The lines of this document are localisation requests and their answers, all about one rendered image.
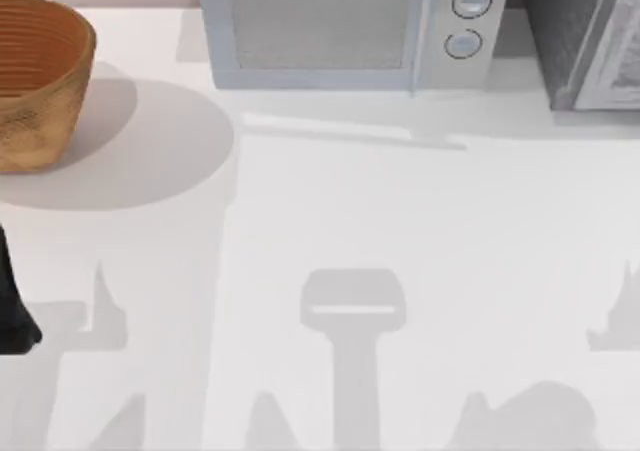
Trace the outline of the microwave door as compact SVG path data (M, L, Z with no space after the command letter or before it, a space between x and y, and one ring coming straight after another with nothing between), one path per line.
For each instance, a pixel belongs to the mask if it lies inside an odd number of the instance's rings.
M199 1L219 89L418 87L431 0Z

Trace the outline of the pale microwave oven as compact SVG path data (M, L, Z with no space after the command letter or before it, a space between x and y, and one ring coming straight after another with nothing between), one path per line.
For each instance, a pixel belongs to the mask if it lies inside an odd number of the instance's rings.
M497 40L506 0L493 0L489 11L476 19L461 19L451 7L452 0L434 0L432 24L429 26L428 69L423 88L431 89L474 89L484 84ZM483 47L478 54L466 59L455 60L447 55L444 42L450 34L465 29L478 32L483 38Z

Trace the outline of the microwave knob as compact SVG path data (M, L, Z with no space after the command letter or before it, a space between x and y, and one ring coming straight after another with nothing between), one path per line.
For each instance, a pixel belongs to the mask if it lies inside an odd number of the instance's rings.
M472 29L450 34L444 42L444 50L455 60L466 60L480 52L483 47L482 36Z
M493 0L452 0L451 7L456 16L469 20L486 14L492 3Z

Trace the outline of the brown woven basket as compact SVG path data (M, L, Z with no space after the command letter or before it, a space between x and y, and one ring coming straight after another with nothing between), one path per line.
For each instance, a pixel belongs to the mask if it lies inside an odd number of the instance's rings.
M97 36L73 8L0 0L0 173L55 164L75 131Z

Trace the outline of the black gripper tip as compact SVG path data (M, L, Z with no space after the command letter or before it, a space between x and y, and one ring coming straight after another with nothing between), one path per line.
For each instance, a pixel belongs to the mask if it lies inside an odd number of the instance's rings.
M4 228L0 225L0 356L26 355L43 334L19 293Z

